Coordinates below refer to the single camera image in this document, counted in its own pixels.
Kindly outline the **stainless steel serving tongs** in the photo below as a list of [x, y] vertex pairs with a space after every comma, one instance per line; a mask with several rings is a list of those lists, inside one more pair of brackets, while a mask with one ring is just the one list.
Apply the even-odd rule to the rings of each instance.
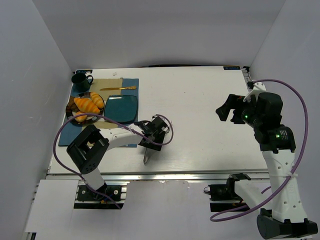
[[152, 157], [152, 155], [155, 153], [156, 151], [154, 149], [150, 149], [150, 148], [146, 148], [145, 152], [144, 152], [144, 157], [143, 157], [143, 164], [146, 165], [148, 163], [148, 161], [150, 160], [150, 158]]

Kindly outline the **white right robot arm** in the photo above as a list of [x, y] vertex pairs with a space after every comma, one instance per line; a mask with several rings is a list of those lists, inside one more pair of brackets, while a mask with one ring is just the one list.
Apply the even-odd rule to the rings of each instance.
[[317, 223], [308, 219], [292, 172], [295, 159], [295, 138], [292, 130], [281, 124], [283, 101], [275, 93], [262, 92], [245, 96], [230, 94], [216, 109], [225, 122], [233, 112], [231, 122], [253, 128], [269, 173], [271, 200], [268, 201], [245, 174], [234, 174], [227, 180], [228, 192], [242, 198], [250, 209], [259, 207], [256, 224], [265, 240], [303, 238], [318, 233]]

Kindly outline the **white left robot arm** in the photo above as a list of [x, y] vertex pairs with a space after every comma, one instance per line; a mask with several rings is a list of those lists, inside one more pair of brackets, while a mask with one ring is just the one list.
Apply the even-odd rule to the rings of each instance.
[[171, 129], [158, 115], [151, 121], [136, 121], [118, 128], [98, 129], [95, 125], [89, 125], [71, 142], [66, 152], [89, 187], [105, 193], [107, 185], [99, 171], [99, 164], [107, 151], [131, 144], [160, 151]]

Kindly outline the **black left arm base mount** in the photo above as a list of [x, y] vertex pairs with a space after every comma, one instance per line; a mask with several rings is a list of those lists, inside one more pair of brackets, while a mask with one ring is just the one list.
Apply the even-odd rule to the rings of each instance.
[[79, 185], [74, 200], [74, 209], [120, 210], [124, 206], [125, 196], [121, 185], [105, 185], [97, 194], [86, 185]]

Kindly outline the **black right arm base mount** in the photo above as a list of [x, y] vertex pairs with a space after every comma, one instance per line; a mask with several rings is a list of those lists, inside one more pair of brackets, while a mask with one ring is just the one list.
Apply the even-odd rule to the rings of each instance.
[[235, 182], [251, 178], [244, 173], [231, 174], [224, 184], [210, 184], [203, 189], [210, 196], [210, 211], [218, 213], [222, 211], [245, 212], [249, 207], [243, 199], [235, 193]]

